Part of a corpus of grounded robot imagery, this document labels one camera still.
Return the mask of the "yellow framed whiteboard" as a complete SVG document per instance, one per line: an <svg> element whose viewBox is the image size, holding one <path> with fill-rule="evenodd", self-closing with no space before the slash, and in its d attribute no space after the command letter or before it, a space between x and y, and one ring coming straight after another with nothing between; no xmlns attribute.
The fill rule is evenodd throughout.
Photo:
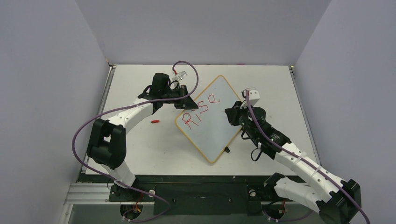
<svg viewBox="0 0 396 224"><path fill-rule="evenodd" d="M175 124L209 163L215 163L240 131L225 113L240 97L222 75L217 76L195 99L195 110L183 110Z"/></svg>

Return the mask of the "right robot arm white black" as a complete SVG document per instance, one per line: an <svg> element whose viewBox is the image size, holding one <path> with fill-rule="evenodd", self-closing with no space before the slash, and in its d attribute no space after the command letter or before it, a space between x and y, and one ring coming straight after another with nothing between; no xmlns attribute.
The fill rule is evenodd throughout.
<svg viewBox="0 0 396 224"><path fill-rule="evenodd" d="M280 173L274 173L264 182L264 195L290 199L319 214L326 224L348 224L361 212L361 188L354 180L345 181L314 162L294 142L266 121L266 112L260 107L248 107L237 101L225 109L228 122L241 126L261 154L283 164L304 180L295 182Z"/></svg>

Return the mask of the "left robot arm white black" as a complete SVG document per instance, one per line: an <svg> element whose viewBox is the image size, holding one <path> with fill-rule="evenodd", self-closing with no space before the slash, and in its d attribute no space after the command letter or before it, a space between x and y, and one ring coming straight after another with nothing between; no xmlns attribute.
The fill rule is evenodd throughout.
<svg viewBox="0 0 396 224"><path fill-rule="evenodd" d="M121 195L129 201L139 196L139 187L134 184L136 176L125 162L127 154L126 135L146 117L153 115L164 104L173 104L176 109L195 110L198 105L189 96L186 85L181 81L187 77L182 71L173 78L156 73L133 103L108 119L94 121L87 147L87 155L100 164L122 187Z"/></svg>

